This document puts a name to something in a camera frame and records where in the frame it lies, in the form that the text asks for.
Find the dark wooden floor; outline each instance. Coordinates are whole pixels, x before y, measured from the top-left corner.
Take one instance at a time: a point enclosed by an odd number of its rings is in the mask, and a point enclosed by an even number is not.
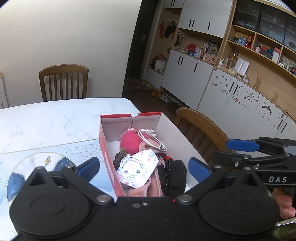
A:
[[[176,111],[180,107],[177,103],[165,103],[157,97],[153,97],[152,91],[123,90],[122,97],[129,99],[141,112],[163,112],[172,122],[176,117]]]

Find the pink storage box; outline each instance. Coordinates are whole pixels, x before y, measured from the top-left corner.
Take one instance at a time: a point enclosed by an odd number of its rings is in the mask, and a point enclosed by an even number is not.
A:
[[[167,154],[173,160],[182,160],[187,168],[187,187],[192,188],[198,182],[188,172],[191,157],[204,161],[201,155],[179,131],[179,129],[161,112],[140,113],[135,117],[130,114],[101,115],[99,142],[108,173],[117,197],[125,196],[113,166],[115,155],[119,152],[120,135],[128,128],[153,129],[158,139],[167,147]]]

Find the brown wooden chair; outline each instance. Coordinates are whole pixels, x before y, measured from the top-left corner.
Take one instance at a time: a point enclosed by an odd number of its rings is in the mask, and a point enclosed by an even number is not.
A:
[[[46,83],[48,83],[48,92],[49,99],[52,101],[52,90],[54,90],[55,100],[58,100],[58,92],[59,99],[74,99],[74,82],[76,86],[76,99],[79,98],[79,86],[81,85],[79,81],[79,74],[83,74],[82,78],[82,98],[86,98],[86,90],[87,90],[87,79],[89,74],[89,69],[82,65],[77,64],[62,64],[62,65],[54,65],[47,67],[39,72],[39,80],[41,87],[41,94],[43,101],[47,101],[46,96]]]
[[[226,147],[227,135],[208,117],[190,108],[177,111],[175,125],[209,164],[216,150],[230,151]]]

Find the wooden chair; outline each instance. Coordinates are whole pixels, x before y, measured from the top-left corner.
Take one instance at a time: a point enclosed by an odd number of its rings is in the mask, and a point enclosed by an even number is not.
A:
[[[65,81],[63,81],[62,74],[65,74]],[[68,79],[68,74],[71,75],[71,81]],[[79,98],[79,74],[83,74],[83,81],[82,81],[82,98],[86,98],[86,90],[87,90],[87,79],[89,74],[89,69],[82,65],[77,64],[62,64],[62,65],[54,65],[47,67],[39,72],[39,79],[40,79],[40,87],[41,87],[41,94],[43,98],[43,102],[47,101],[46,97],[46,89],[45,89],[45,77],[48,76],[48,87],[49,87],[49,99],[52,101],[52,89],[54,89],[55,100],[58,100],[58,83],[57,83],[57,75],[59,75],[59,97],[60,99],[73,99],[74,98],[74,80],[76,82],[76,99]]]
[[[202,113],[181,107],[175,125],[209,165],[213,164],[211,158],[216,150],[234,152],[226,147],[227,135]]]

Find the pink plush toy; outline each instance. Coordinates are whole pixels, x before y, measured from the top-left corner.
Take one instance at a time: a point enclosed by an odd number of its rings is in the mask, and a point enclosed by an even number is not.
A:
[[[143,136],[146,139],[151,139],[146,133],[143,133]],[[128,154],[134,155],[139,152],[139,145],[141,142],[142,139],[138,136],[138,133],[130,130],[122,136],[120,140],[120,147],[125,148]]]

